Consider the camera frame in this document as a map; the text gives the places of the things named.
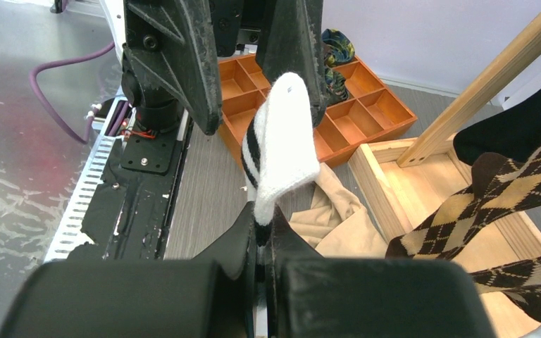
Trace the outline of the black white-striped sock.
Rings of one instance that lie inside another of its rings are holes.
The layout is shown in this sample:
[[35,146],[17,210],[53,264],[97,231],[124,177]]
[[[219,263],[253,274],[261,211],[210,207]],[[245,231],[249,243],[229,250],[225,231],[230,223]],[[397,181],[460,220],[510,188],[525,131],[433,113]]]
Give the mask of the black white-striped sock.
[[524,162],[541,145],[541,89],[521,103],[458,132],[453,140],[466,165],[493,152]]

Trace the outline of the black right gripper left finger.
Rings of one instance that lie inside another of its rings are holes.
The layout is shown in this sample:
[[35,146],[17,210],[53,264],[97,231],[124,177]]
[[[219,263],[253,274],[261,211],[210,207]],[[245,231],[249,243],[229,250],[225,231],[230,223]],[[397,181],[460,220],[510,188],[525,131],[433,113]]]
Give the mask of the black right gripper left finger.
[[31,274],[0,337],[253,337],[253,203],[189,260],[59,261]]

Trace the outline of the rolled dark green sock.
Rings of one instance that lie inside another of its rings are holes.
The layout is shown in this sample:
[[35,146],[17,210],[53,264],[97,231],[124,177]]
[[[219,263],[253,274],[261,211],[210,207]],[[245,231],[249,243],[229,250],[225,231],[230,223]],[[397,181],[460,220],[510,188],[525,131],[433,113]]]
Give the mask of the rolled dark green sock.
[[332,106],[349,98],[345,76],[336,70],[354,60],[355,48],[350,39],[336,29],[325,29],[321,34],[324,53],[327,105]]

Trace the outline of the brown argyle sock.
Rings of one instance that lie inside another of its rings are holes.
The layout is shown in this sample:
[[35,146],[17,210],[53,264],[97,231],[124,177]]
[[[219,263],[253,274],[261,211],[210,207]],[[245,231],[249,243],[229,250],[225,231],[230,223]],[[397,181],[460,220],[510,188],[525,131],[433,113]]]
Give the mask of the brown argyle sock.
[[451,260],[490,223],[541,206],[541,145],[524,162],[485,152],[471,177],[417,228],[392,239],[386,257]]
[[541,323],[541,256],[471,273],[480,294],[503,293]]

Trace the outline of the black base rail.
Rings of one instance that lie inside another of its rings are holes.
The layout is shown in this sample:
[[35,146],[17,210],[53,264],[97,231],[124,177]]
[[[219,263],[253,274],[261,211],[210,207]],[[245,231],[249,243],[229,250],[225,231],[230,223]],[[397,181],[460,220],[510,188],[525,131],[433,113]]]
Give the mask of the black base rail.
[[163,258],[193,122],[178,102],[139,113],[114,99],[44,260]]

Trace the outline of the orange compartment tray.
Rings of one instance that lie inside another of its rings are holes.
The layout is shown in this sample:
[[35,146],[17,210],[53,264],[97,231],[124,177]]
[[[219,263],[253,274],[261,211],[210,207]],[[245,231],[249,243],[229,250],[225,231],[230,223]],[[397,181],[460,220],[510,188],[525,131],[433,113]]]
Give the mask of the orange compartment tray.
[[[219,61],[223,123],[220,138],[239,163],[241,144],[257,109],[271,88],[253,54]],[[331,168],[349,160],[361,144],[393,140],[417,120],[416,115],[358,57],[339,65],[350,96],[328,107],[314,130],[318,160]]]

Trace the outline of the beige crumpled cloth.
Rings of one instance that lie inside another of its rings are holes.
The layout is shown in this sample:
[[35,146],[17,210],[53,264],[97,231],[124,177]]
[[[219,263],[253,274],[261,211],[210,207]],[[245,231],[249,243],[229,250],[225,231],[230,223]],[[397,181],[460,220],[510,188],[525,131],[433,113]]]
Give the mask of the beige crumpled cloth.
[[359,198],[324,163],[315,183],[310,208],[292,214],[291,228],[324,257],[384,258],[387,243]]

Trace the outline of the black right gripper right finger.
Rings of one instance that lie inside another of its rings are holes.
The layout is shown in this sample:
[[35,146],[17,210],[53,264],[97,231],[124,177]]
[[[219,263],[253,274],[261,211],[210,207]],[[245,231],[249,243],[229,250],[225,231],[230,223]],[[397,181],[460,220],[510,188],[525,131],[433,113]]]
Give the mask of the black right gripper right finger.
[[324,258],[274,211],[270,337],[493,337],[470,276],[449,261]]

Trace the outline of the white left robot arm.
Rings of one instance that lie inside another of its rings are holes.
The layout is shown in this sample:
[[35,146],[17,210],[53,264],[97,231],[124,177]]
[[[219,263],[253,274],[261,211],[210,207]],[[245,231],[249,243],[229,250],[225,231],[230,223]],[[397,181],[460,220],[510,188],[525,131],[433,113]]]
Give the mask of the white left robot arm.
[[166,130],[185,108],[202,132],[221,123],[218,59],[254,35],[256,62],[271,82],[305,82],[311,118],[328,106],[321,48],[322,1],[103,1],[123,68],[124,95],[148,130]]

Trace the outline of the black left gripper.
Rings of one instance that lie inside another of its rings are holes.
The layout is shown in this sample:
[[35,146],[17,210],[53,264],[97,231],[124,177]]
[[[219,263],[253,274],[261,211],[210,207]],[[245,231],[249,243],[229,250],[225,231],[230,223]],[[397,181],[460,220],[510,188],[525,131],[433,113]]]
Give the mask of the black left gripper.
[[139,124],[162,131],[187,111],[202,132],[221,122],[218,57],[258,45],[267,80],[293,72],[309,93],[313,126],[328,106],[322,0],[124,1],[124,89]]

